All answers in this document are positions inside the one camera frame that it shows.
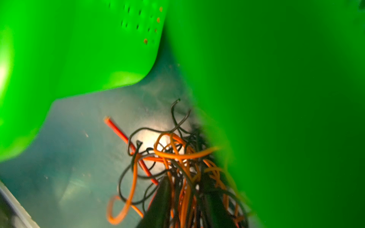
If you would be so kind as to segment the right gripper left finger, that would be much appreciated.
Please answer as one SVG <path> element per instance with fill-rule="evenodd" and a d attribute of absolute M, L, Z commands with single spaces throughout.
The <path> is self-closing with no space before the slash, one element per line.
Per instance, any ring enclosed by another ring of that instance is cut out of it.
<path fill-rule="evenodd" d="M 137 228 L 168 228 L 172 205 L 172 187 L 168 176 L 162 178 L 156 194 Z"/>

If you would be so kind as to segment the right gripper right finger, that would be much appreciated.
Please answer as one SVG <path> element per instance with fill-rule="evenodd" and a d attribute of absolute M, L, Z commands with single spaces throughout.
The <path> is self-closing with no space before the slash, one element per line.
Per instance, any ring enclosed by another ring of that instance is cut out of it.
<path fill-rule="evenodd" d="M 235 228 L 233 219 L 225 209 L 219 192 L 214 192 L 212 179 L 203 173 L 200 182 L 202 192 L 202 220 L 204 228 Z"/>

